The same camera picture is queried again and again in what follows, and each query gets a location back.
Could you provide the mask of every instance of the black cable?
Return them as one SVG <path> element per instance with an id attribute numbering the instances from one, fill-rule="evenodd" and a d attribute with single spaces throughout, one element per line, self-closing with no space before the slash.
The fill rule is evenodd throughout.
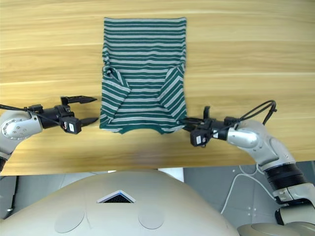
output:
<path id="1" fill-rule="evenodd" d="M 47 118 L 46 116 L 43 116 L 39 113 L 36 113 L 36 112 L 33 112 L 33 111 L 30 111 L 27 107 L 24 107 L 24 108 L 18 108 L 18 107 L 11 107 L 11 106 L 7 106 L 7 105 L 3 105 L 3 104 L 0 104 L 0 109 L 3 109 L 3 110 L 9 110 L 9 111 L 23 111 L 23 112 L 29 112 L 35 116 L 38 116 L 38 117 L 41 117 L 43 119 L 46 119 L 46 120 L 49 120 L 50 122 L 53 122 L 57 125 L 60 125 L 59 122 L 53 120 L 53 119 L 49 119 Z"/>
<path id="2" fill-rule="evenodd" d="M 267 104 L 267 106 L 261 108 L 258 112 L 255 112 L 254 114 L 250 115 L 251 113 L 256 111 L 258 108 L 260 108 L 260 107 L 262 107 L 262 106 L 264 106 L 266 104 Z M 261 103 L 257 107 L 253 108 L 249 112 L 247 112 L 244 115 L 242 115 L 241 118 L 240 118 L 240 121 L 244 121 L 244 120 L 253 118 L 253 117 L 259 115 L 260 113 L 262 113 L 263 111 L 267 110 L 269 107 L 271 107 L 269 112 L 268 112 L 268 114 L 266 115 L 266 117 L 265 117 L 265 119 L 263 121 L 263 124 L 265 125 L 267 123 L 268 119 L 271 117 L 272 113 L 277 111 L 276 105 L 277 104 L 276 104 L 276 102 L 274 100 L 269 100 L 269 101 L 266 101 L 264 103 Z"/>
<path id="3" fill-rule="evenodd" d="M 264 105 L 266 105 L 266 106 L 263 107 L 263 108 L 261 108 L 258 112 L 255 112 L 254 114 L 250 115 L 251 113 L 253 113 L 254 111 L 256 111 L 257 109 L 259 109 L 260 107 L 262 107 L 262 106 L 264 106 Z M 257 107 L 251 109 L 249 112 L 247 112 L 247 113 L 245 113 L 244 115 L 242 115 L 239 119 L 236 119 L 236 121 L 233 122 L 232 124 L 230 124 L 230 125 L 228 125 L 228 126 L 222 128 L 222 129 L 220 129 L 220 130 L 214 132 L 214 133 L 212 134 L 212 136 L 215 135 L 215 134 L 217 134 L 217 133 L 219 133 L 219 132 L 221 132 L 221 131 L 223 131 L 223 130 L 232 128 L 232 127 L 234 127 L 236 124 L 238 124 L 238 123 L 240 123 L 240 122 L 242 122 L 242 121 L 245 121 L 245 120 L 247 120 L 247 119 L 253 118 L 253 117 L 259 115 L 260 113 L 262 113 L 263 111 L 267 110 L 269 107 L 271 107 L 270 110 L 269 110 L 269 112 L 268 112 L 268 114 L 266 115 L 264 121 L 262 122 L 263 125 L 265 125 L 265 124 L 267 123 L 267 121 L 269 120 L 269 118 L 272 116 L 273 112 L 276 112 L 276 111 L 277 111 L 276 106 L 277 106 L 277 103 L 276 103 L 274 100 L 268 100 L 268 101 L 266 101 L 266 102 L 263 102 L 263 103 L 261 103 L 260 105 L 258 105 Z"/>

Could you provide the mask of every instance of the folded shirt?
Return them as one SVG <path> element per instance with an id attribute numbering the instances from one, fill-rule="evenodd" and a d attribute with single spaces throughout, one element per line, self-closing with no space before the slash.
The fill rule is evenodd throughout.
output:
<path id="1" fill-rule="evenodd" d="M 104 20 L 100 128 L 172 133 L 186 117 L 186 19 Z"/>

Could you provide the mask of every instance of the wooden table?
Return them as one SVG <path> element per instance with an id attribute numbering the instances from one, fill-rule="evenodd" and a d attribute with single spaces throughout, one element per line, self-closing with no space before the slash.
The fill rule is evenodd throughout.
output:
<path id="1" fill-rule="evenodd" d="M 60 95 L 100 98 L 103 17 L 187 17 L 185 93 L 189 116 L 211 105 L 216 118 L 238 117 L 275 99 L 268 122 L 296 160 L 315 159 L 315 3 L 307 0 L 2 0 L 0 102 L 59 104 Z M 100 100 L 73 105 L 98 116 Z M 59 128 L 22 142 L 3 175 L 252 164 L 244 152 L 212 140 L 194 148 L 184 130 L 160 135 Z"/>

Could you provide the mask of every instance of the ventilation grille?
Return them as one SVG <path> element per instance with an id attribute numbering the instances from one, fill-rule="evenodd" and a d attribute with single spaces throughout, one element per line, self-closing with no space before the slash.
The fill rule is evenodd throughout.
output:
<path id="1" fill-rule="evenodd" d="M 97 201 L 97 203 L 135 203 L 135 199 L 123 190 L 113 192 Z"/>

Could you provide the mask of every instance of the white sticker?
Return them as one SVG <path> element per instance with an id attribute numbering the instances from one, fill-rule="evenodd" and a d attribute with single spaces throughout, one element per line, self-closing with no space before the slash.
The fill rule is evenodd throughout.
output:
<path id="1" fill-rule="evenodd" d="M 201 143 L 201 136 L 197 136 L 196 141 L 197 141 L 197 144 L 200 144 Z"/>
<path id="2" fill-rule="evenodd" d="M 215 139 L 217 139 L 217 138 L 219 138 L 219 133 L 216 133 L 217 132 L 217 130 L 213 130 L 213 133 L 215 133 L 214 135 L 213 135 L 213 137 L 215 138 Z"/>
<path id="3" fill-rule="evenodd" d="M 70 128 L 70 131 L 71 131 L 71 132 L 74 132 L 73 124 L 69 123 L 69 128 Z"/>

